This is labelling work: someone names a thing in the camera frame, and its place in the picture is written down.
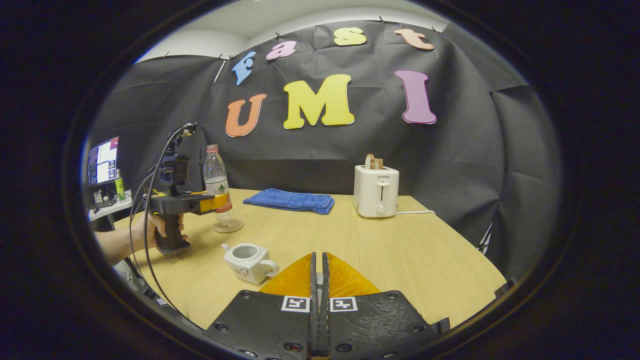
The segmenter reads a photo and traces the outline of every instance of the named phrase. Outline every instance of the toaster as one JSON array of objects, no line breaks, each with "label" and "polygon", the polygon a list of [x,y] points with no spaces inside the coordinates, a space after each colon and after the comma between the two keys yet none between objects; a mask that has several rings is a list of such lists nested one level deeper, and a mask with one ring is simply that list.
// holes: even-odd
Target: toaster
[{"label": "toaster", "polygon": [[355,167],[353,204],[363,217],[392,217],[396,214],[400,173],[390,167],[372,168],[370,157],[365,165]]}]

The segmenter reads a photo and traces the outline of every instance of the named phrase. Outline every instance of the computer monitor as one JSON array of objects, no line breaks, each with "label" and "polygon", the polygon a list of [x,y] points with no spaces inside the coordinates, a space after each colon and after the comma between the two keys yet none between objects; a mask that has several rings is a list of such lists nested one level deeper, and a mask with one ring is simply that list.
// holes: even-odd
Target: computer monitor
[{"label": "computer monitor", "polygon": [[89,186],[100,186],[116,180],[118,136],[89,150]]}]

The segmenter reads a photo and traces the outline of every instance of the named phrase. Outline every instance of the wooden table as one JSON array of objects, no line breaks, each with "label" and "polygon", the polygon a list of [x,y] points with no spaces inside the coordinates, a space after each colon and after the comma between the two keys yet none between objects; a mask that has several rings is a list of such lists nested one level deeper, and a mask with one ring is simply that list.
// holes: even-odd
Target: wooden table
[{"label": "wooden table", "polygon": [[[150,250],[154,272],[165,293],[204,329],[238,291],[258,291],[266,284],[254,285],[236,277],[223,260],[223,243],[266,247],[281,270],[312,251],[319,259],[323,252],[331,252],[381,291],[401,291],[427,323],[449,317],[451,327],[495,299],[493,292],[506,282],[491,262],[435,214],[362,218],[352,195],[333,195],[335,205],[329,215],[242,203],[256,192],[231,189],[236,216],[244,222],[241,230],[220,234],[213,230],[214,214],[185,214],[183,233],[189,234],[191,250],[168,257],[157,249]],[[413,197],[398,198],[398,211],[424,209]],[[127,225],[124,219],[116,228]],[[136,257],[143,275],[157,291],[144,250]],[[317,271],[322,271],[321,262]]]}]

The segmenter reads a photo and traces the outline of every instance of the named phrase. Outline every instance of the white wall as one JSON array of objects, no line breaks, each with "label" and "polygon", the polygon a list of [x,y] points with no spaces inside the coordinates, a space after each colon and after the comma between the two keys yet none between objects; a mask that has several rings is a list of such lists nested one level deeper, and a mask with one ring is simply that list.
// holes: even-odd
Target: white wall
[{"label": "white wall", "polygon": [[442,31],[447,26],[446,20],[437,17],[426,17],[400,10],[384,8],[341,8],[317,12],[279,24],[251,39],[231,33],[212,29],[194,29],[187,26],[164,38],[156,46],[147,51],[138,61],[168,55],[204,55],[218,57],[222,54],[228,58],[235,56],[249,47],[255,46],[275,37],[275,33],[286,34],[318,24],[345,20],[383,20],[413,24],[430,29],[432,26]]},{"label": "white wall", "polygon": [[164,55],[204,55],[218,57],[222,54],[241,53],[247,48],[247,39],[209,29],[178,30],[162,39],[156,46],[147,51],[138,61],[159,58]]},{"label": "white wall", "polygon": [[249,39],[247,48],[274,38],[275,33],[286,34],[308,28],[310,26],[327,24],[329,22],[347,20],[379,20],[380,17],[382,17],[384,21],[402,22],[404,24],[422,26],[423,28],[428,29],[433,26],[438,31],[443,31],[444,28],[447,27],[446,20],[443,20],[440,17],[436,18],[435,15],[434,18],[429,18],[399,10],[383,8],[335,9],[326,12],[313,13],[275,26],[260,35]]}]

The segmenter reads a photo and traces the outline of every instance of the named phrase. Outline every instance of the folded towel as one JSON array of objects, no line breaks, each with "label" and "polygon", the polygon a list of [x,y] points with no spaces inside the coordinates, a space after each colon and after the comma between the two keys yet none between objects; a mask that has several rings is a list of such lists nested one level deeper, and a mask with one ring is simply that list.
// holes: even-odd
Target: folded towel
[{"label": "folded towel", "polygon": [[249,199],[243,200],[243,204],[293,211],[311,210],[322,215],[329,214],[333,203],[334,200],[331,195],[292,193],[277,189],[263,190]]}]

